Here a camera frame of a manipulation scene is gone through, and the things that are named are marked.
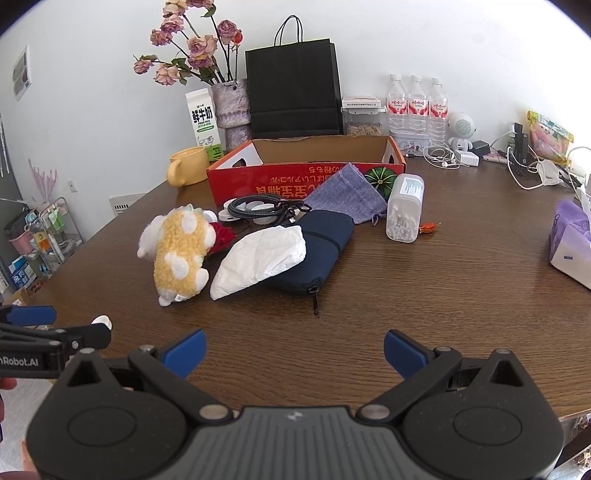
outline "metal screw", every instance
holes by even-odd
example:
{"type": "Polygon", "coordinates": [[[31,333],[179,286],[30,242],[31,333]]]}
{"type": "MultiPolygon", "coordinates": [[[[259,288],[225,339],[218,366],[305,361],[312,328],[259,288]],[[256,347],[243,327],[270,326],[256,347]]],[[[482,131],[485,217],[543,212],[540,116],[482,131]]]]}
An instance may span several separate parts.
{"type": "Polygon", "coordinates": [[[230,413],[228,407],[220,405],[219,403],[205,405],[199,409],[199,415],[206,420],[221,420],[226,418],[228,413],[230,413]]]}
{"type": "Polygon", "coordinates": [[[390,409],[386,405],[370,403],[361,407],[360,413],[368,420],[383,420],[390,415],[390,409]]]}

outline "pink bin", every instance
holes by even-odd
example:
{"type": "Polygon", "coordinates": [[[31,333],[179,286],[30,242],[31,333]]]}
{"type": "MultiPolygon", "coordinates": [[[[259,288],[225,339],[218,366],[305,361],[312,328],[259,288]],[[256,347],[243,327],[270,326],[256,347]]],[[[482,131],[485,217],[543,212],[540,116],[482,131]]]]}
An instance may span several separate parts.
{"type": "Polygon", "coordinates": [[[31,240],[33,240],[33,236],[29,230],[26,230],[15,239],[9,240],[9,242],[13,244],[14,248],[16,248],[17,252],[19,252],[21,255],[28,255],[33,253],[31,240]]]}

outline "plastic storage container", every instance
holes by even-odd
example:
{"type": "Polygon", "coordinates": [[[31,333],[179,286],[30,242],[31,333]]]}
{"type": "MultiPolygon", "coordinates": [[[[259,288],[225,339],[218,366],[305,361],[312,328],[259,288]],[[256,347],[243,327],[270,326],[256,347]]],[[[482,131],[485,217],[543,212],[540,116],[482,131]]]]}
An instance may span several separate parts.
{"type": "Polygon", "coordinates": [[[427,148],[429,145],[429,136],[427,134],[413,132],[412,130],[391,132],[391,135],[403,155],[422,157],[423,148],[427,148]]]}
{"type": "Polygon", "coordinates": [[[389,238],[408,244],[417,239],[424,193],[425,182],[418,175],[402,173],[396,178],[388,199],[386,235],[389,238]]]}
{"type": "Polygon", "coordinates": [[[343,122],[347,135],[387,135],[386,107],[375,97],[343,99],[343,122]]]}
{"type": "Polygon", "coordinates": [[[12,246],[17,249],[21,255],[28,255],[33,253],[33,246],[31,245],[31,240],[33,240],[33,236],[29,230],[24,231],[18,237],[9,240],[12,246]]]}

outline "water bottle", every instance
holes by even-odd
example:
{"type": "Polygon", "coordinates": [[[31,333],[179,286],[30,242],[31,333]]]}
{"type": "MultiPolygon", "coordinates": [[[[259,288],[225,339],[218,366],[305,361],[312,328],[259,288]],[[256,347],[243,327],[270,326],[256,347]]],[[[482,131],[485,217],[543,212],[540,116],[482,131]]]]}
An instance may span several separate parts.
{"type": "Polygon", "coordinates": [[[438,78],[431,79],[428,133],[431,140],[447,140],[447,95],[443,90],[443,83],[438,78]]]}
{"type": "Polygon", "coordinates": [[[423,78],[420,75],[413,75],[411,86],[408,91],[408,127],[414,132],[427,130],[427,118],[429,115],[427,95],[423,90],[423,78]]]}
{"type": "Polygon", "coordinates": [[[402,86],[402,76],[390,75],[390,87],[386,93],[388,102],[388,119],[392,133],[404,130],[406,127],[406,114],[408,106],[408,94],[402,86]]]}

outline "red cardboard box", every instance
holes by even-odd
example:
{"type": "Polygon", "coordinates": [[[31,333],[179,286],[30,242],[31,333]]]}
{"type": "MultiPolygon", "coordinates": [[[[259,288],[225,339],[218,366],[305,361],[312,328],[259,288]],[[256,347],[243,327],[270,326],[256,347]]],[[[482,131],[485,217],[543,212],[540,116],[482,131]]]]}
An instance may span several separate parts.
{"type": "Polygon", "coordinates": [[[361,173],[388,164],[394,173],[406,162],[391,137],[325,137],[250,140],[207,169],[216,204],[254,193],[303,199],[347,163],[361,173]]]}

